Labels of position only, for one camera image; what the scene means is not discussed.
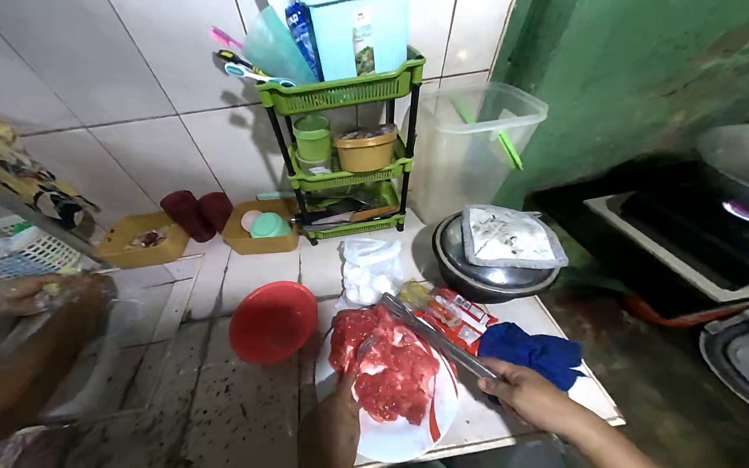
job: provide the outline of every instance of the green shelf rack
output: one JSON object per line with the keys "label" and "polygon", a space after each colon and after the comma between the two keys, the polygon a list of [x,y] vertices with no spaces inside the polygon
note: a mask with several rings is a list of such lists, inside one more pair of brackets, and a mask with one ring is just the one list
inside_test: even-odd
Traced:
{"label": "green shelf rack", "polygon": [[[285,159],[288,178],[291,186],[294,187],[294,194],[300,208],[299,216],[304,224],[309,225],[309,211],[303,192],[352,186],[366,182],[389,181],[402,177],[400,196],[395,191],[401,208],[392,217],[378,221],[361,221],[322,231],[305,231],[311,245],[316,245],[318,239],[394,227],[398,231],[404,229],[406,197],[409,190],[416,137],[415,122],[418,118],[423,65],[426,63],[426,58],[413,48],[407,50],[407,58],[409,59],[397,70],[384,73],[373,73],[343,80],[322,81],[290,88],[285,88],[275,82],[256,85],[262,105],[265,107],[270,124],[273,127],[276,143],[279,144],[280,151]],[[296,160],[296,139],[294,138],[293,123],[290,120],[291,115],[356,106],[367,102],[385,101],[386,122],[394,123],[394,100],[404,96],[411,96],[410,121],[408,122],[406,139],[400,137],[394,144],[394,156],[390,165],[372,172],[339,171],[320,175],[308,175],[300,169]],[[285,118],[289,144],[286,143],[277,114]],[[332,166],[332,169],[339,169],[339,163],[335,156],[332,157]],[[391,182],[389,184],[394,190],[394,185]]]}

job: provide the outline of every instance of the red plastic bowl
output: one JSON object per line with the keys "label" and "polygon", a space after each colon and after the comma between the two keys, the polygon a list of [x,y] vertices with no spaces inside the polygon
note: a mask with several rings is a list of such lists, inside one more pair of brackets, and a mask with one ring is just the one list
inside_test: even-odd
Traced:
{"label": "red plastic bowl", "polygon": [[230,321],[230,347],[254,364],[287,359],[317,327],[317,300],[297,282],[273,282],[250,293]]}

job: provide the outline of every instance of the raw meat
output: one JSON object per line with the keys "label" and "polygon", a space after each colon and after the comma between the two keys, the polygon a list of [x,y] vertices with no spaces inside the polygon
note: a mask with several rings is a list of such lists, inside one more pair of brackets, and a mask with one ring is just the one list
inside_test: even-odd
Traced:
{"label": "raw meat", "polygon": [[344,372],[357,366],[357,348],[369,333],[378,341],[360,363],[354,387],[360,406],[379,422],[403,416],[419,426],[432,400],[432,377],[439,362],[429,346],[384,307],[338,314],[331,335],[331,367]]}

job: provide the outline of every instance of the dish rack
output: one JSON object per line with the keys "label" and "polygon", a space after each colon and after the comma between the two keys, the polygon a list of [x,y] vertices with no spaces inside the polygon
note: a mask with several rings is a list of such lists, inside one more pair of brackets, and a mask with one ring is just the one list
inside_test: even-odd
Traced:
{"label": "dish rack", "polygon": [[[285,88],[279,83],[268,81],[256,85],[262,105],[268,113],[270,124],[276,136],[276,143],[285,158],[286,170],[290,184],[294,188],[300,217],[304,224],[309,225],[309,210],[306,196],[303,192],[313,192],[326,188],[354,186],[367,182],[390,181],[402,177],[401,194],[397,195],[401,208],[391,217],[377,221],[360,221],[348,225],[333,227],[322,231],[305,230],[306,237],[312,246],[317,245],[318,239],[348,236],[360,232],[378,231],[380,229],[404,229],[406,218],[406,197],[410,185],[412,171],[412,156],[415,145],[415,121],[418,117],[418,99],[420,96],[423,65],[426,58],[413,48],[407,51],[411,59],[404,62],[397,70],[385,73],[374,73],[342,80],[322,81]],[[329,174],[308,175],[302,171],[296,160],[296,139],[294,138],[293,123],[290,116],[333,109],[337,107],[355,106],[367,102],[386,102],[386,122],[394,123],[394,100],[411,94],[410,121],[408,132],[404,140],[400,136],[394,144],[392,162],[387,167],[372,172],[343,172]],[[277,114],[285,118],[290,144],[286,143]],[[336,154],[332,156],[332,170],[339,169]]]}
{"label": "dish rack", "polygon": [[0,240],[10,237],[11,245],[0,251],[0,281],[53,273],[80,259],[80,252],[16,215],[0,218]]}

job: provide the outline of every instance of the metal pot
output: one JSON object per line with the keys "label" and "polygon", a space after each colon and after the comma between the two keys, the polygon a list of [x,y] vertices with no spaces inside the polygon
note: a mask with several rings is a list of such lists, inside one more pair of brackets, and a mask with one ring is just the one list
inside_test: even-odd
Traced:
{"label": "metal pot", "polygon": [[432,235],[432,247],[447,286],[479,304],[498,304],[532,296],[551,286],[559,268],[475,266],[464,256],[461,213],[444,219]]}

